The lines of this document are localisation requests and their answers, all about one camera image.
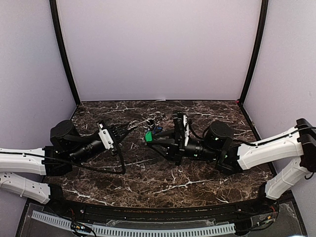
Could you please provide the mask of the blue key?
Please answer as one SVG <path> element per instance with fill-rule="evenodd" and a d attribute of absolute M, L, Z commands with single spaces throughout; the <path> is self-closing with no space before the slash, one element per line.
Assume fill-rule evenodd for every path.
<path fill-rule="evenodd" d="M 150 129 L 153 135 L 161 133 L 163 128 L 161 126 L 154 126 Z"/>

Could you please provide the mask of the green key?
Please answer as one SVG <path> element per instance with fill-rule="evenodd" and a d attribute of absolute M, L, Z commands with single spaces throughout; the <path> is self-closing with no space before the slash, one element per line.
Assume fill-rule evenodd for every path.
<path fill-rule="evenodd" d="M 147 131 L 145 134 L 145 142 L 152 142 L 153 141 L 153 134 L 151 131 Z"/>

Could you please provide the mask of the black disc with keyrings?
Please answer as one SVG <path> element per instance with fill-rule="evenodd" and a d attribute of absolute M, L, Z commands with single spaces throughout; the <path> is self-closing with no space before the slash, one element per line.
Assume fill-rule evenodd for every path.
<path fill-rule="evenodd" d="M 152 114 L 148 114 L 146 118 L 143 118 L 142 120 L 134 120 L 129 123 L 128 128 L 134 129 L 137 127 L 142 126 L 146 131 L 157 129 L 162 129 L 161 123 L 165 120 L 166 115 L 162 112 L 154 112 Z"/>

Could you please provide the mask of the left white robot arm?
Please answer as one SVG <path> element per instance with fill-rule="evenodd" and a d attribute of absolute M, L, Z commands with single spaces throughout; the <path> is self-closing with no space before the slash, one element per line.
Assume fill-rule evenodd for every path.
<path fill-rule="evenodd" d="M 99 173 L 115 174 L 115 171 L 85 166 L 89 159 L 105 151 L 118 156 L 122 170 L 126 172 L 119 144 L 133 130 L 128 124 L 106 125 L 97 122 L 97 130 L 87 136 L 80 135 L 71 120 L 64 120 L 50 130 L 51 145 L 30 150 L 0 150 L 0 187 L 21 197 L 33 199 L 50 207 L 59 215 L 66 215 L 70 205 L 63 200 L 63 190 L 55 184 L 35 182 L 20 176 L 32 173 L 57 177 L 72 172 L 73 167 Z"/>

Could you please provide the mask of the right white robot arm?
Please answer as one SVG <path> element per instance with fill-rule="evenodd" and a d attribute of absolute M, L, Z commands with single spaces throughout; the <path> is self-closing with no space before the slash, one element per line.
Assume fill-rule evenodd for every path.
<path fill-rule="evenodd" d="M 256 142 L 234 139 L 234 130 L 223 121 L 212 122 L 201 136 L 194 138 L 192 122 L 182 112 L 173 114 L 174 127 L 168 131 L 154 129 L 145 135 L 147 147 L 168 161 L 180 165 L 183 158 L 210 161 L 215 169 L 233 175 L 255 166 L 279 159 L 290 158 L 290 163 L 274 178 L 260 187 L 252 210 L 263 214 L 302 178 L 313 177 L 316 172 L 316 128 L 306 119 L 296 121 L 287 131 Z"/>

